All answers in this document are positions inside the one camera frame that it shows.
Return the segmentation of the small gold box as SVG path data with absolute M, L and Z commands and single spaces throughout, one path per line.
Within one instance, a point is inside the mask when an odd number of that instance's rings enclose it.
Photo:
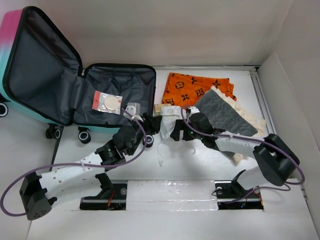
M 170 103 L 154 104 L 154 106 L 153 106 L 153 115 L 154 116 L 160 116 L 162 108 L 171 107 L 171 106 L 172 105 Z

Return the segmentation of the white drawstring bag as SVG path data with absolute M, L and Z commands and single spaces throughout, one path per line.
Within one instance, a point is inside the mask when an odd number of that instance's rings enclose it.
M 176 120 L 186 119 L 186 110 L 180 106 L 163 106 L 160 110 L 160 116 L 162 117 L 160 124 L 160 142 L 157 147 L 157 157 L 159 166 L 162 167 L 164 163 L 164 157 L 160 151 L 160 145 L 166 145 L 169 148 L 176 149 L 180 144 L 179 141 L 174 141 L 170 135 L 173 133 Z

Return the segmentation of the grey cream fleece blanket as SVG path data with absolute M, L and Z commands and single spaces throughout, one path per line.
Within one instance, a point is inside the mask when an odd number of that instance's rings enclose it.
M 194 105 L 213 128 L 248 137 L 266 135 L 266 120 L 246 111 L 231 97 L 211 87 Z

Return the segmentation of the orange patterned towel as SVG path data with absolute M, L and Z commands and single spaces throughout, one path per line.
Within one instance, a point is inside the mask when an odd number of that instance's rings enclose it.
M 227 97 L 236 100 L 233 94 L 234 85 L 229 78 L 210 78 L 171 72 L 168 75 L 163 104 L 182 107 L 193 106 L 211 88 L 220 90 Z

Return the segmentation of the clear packet with round pad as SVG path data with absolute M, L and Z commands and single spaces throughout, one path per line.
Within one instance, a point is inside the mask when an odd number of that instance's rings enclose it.
M 94 92 L 92 109 L 98 112 L 116 114 L 121 112 L 122 96 L 112 95 L 100 91 Z

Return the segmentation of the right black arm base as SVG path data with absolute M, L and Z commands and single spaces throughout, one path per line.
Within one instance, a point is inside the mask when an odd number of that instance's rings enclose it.
M 263 210 L 263 200 L 259 190 L 245 197 L 250 190 L 242 190 L 230 180 L 214 182 L 211 195 L 216 197 L 218 210 Z

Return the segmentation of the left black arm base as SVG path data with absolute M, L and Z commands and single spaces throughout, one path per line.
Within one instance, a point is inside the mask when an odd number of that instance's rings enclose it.
M 82 197 L 79 209 L 83 211 L 124 211 L 127 205 L 128 181 L 111 181 L 107 173 L 94 176 L 99 182 L 99 193 Z

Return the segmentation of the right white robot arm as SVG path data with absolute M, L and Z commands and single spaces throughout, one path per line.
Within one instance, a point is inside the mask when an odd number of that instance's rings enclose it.
M 231 191 L 243 197 L 250 190 L 264 184 L 282 187 L 289 185 L 291 174 L 301 171 L 300 160 L 276 134 L 254 138 L 214 128 L 206 115 L 196 107 L 182 108 L 171 133 L 175 141 L 199 140 L 208 149 L 223 154 L 240 154 L 252 158 L 257 166 L 242 170 L 231 181 Z

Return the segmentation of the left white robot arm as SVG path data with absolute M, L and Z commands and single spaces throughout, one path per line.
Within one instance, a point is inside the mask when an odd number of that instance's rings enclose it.
M 151 116 L 147 113 L 142 117 L 124 115 L 131 121 L 122 126 L 103 146 L 97 148 L 88 156 L 71 163 L 52 164 L 49 172 L 38 174 L 45 166 L 33 169 L 23 176 L 19 195 L 24 207 L 24 215 L 28 220 L 37 220 L 48 214 L 53 207 L 61 203 L 64 194 L 76 190 L 76 185 L 86 180 L 97 180 L 94 186 L 95 196 L 92 200 L 109 199 L 114 194 L 113 184 L 107 171 L 127 165 L 137 159 L 152 142 L 152 136 L 160 131 L 161 116 Z

